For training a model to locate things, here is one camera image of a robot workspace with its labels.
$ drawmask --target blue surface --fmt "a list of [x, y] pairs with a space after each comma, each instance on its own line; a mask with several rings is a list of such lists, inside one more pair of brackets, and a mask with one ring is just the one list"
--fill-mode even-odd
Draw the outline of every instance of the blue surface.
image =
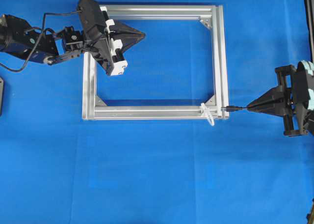
[[[38, 26], [43, 12], [72, 11], [77, 1], [1, 0], [0, 10]], [[234, 105], [275, 86], [275, 67], [310, 58], [303, 0], [99, 1], [223, 4]], [[211, 94], [203, 26], [128, 23], [148, 36], [126, 53], [125, 75], [99, 72], [103, 98], [196, 104]], [[76, 16], [47, 24], [81, 28]], [[6, 54], [0, 61], [22, 65]], [[21, 74], [0, 69], [0, 76], [0, 223], [306, 223], [314, 138], [285, 138], [281, 118], [238, 112], [213, 128], [206, 121], [82, 121], [81, 58], [30, 63]]]

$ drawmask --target cable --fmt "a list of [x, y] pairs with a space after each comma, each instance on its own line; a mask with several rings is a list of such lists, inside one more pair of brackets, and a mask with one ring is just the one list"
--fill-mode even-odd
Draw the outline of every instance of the cable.
[[36, 42], [35, 42], [35, 45], [34, 45], [33, 49], [31, 50], [31, 52], [29, 53], [28, 57], [26, 58], [26, 60], [25, 60], [25, 62], [24, 62], [24, 64], [23, 64], [23, 66], [22, 66], [20, 69], [12, 69], [12, 68], [9, 68], [9, 67], [5, 66], [5, 65], [2, 64], [2, 63], [0, 63], [0, 66], [3, 67], [3, 68], [5, 68], [5, 69], [7, 69], [7, 70], [9, 70], [9, 71], [11, 71], [11, 72], [14, 72], [14, 73], [18, 73], [18, 72], [23, 71], [23, 70], [25, 69], [25, 67], [27, 66], [27, 63], [28, 63], [30, 57], [33, 55], [34, 51], [36, 50], [36, 48], [37, 48], [37, 46], [38, 46], [38, 44], [39, 44], [40, 39], [42, 38], [42, 36], [45, 34], [46, 31], [51, 31], [51, 30], [52, 30], [51, 28], [45, 29], [46, 16], [47, 16], [47, 15], [53, 15], [53, 16], [70, 16], [70, 15], [72, 15], [72, 14], [76, 14], [76, 13], [80, 13], [80, 12], [82, 12], [82, 11], [81, 11], [81, 10], [78, 10], [78, 11], [73, 11], [73, 12], [70, 12], [70, 13], [44, 13], [42, 27], [39, 28], [39, 29], [41, 29], [41, 32], [40, 32], [40, 34], [39, 34], [39, 36], [38, 36], [38, 38], [37, 38], [37, 40], [36, 40]]
[[41, 31], [41, 28], [39, 28], [39, 27], [31, 27], [31, 28], [25, 29], [24, 33], [27, 33], [29, 31], [33, 31], [33, 30], [40, 30]]

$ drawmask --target metal bracket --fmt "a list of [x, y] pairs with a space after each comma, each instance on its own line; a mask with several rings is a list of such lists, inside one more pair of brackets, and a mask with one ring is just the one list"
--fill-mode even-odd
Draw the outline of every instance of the metal bracket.
[[200, 19], [201, 24], [203, 24], [207, 29], [211, 29], [211, 25], [208, 18]]
[[[223, 7], [221, 5], [101, 5], [114, 20], [200, 21], [211, 32], [214, 95], [206, 102], [213, 118], [227, 119], [221, 107], [229, 105]], [[97, 96], [97, 67], [90, 53], [84, 54], [82, 118], [206, 119], [200, 106], [107, 106]]]

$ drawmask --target white cable tie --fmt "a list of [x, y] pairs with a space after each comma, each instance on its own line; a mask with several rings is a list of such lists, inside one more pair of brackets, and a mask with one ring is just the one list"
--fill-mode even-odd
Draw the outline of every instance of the white cable tie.
[[214, 126], [215, 121], [214, 121], [214, 118], [212, 117], [209, 107], [207, 107], [204, 103], [201, 103], [201, 110], [202, 110], [202, 116], [206, 117], [208, 123], [211, 126]]

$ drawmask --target aluminum frame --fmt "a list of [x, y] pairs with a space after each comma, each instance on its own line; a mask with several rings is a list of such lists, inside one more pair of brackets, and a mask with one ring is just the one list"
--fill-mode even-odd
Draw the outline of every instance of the aluminum frame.
[[[199, 20], [211, 31], [214, 95], [205, 102], [215, 119], [229, 105], [223, 7], [221, 5], [100, 5], [115, 20]], [[107, 106], [97, 96], [97, 66], [84, 54], [82, 118], [85, 120], [206, 119], [200, 106]]]

